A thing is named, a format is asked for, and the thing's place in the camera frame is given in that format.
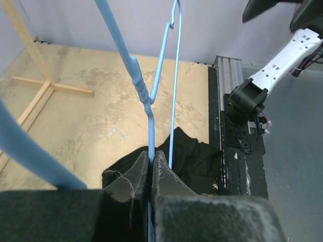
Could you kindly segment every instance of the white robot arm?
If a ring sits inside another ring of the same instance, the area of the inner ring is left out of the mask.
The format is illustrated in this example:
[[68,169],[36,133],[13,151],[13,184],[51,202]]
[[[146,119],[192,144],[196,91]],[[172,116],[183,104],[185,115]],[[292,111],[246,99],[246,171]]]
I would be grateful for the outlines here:
[[229,120],[243,125],[254,120],[264,109],[263,102],[279,80],[323,42],[310,29],[299,29],[289,43],[259,72],[250,76],[230,94]]

